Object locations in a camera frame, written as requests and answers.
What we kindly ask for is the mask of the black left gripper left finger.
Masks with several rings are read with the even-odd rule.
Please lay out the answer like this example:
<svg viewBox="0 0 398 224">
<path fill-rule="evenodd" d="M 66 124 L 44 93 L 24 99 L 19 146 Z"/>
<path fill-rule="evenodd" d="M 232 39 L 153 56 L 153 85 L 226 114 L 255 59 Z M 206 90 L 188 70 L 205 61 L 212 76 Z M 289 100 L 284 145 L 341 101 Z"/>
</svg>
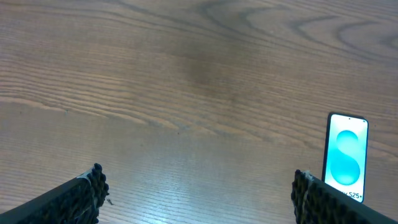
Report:
<svg viewBox="0 0 398 224">
<path fill-rule="evenodd" d="M 97 224 L 100 207 L 109 195 L 102 166 L 1 214 L 3 224 Z"/>
</svg>

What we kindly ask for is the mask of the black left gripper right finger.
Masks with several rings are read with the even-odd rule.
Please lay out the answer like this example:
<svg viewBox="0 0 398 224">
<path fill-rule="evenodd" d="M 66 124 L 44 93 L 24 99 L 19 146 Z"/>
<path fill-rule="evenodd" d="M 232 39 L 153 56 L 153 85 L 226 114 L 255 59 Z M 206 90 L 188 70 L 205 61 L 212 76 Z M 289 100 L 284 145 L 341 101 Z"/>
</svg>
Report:
<svg viewBox="0 0 398 224">
<path fill-rule="evenodd" d="M 295 171 L 291 200 L 296 224 L 397 224 L 308 171 Z"/>
</svg>

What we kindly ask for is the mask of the blue samsung galaxy phone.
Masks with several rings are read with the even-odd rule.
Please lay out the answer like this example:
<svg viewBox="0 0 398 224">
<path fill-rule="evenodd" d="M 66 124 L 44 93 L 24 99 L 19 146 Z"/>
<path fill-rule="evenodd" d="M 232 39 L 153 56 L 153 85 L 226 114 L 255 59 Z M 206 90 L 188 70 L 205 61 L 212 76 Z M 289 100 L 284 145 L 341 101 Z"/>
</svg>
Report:
<svg viewBox="0 0 398 224">
<path fill-rule="evenodd" d="M 364 202 L 368 133 L 362 116 L 328 114 L 322 181 L 359 203 Z"/>
</svg>

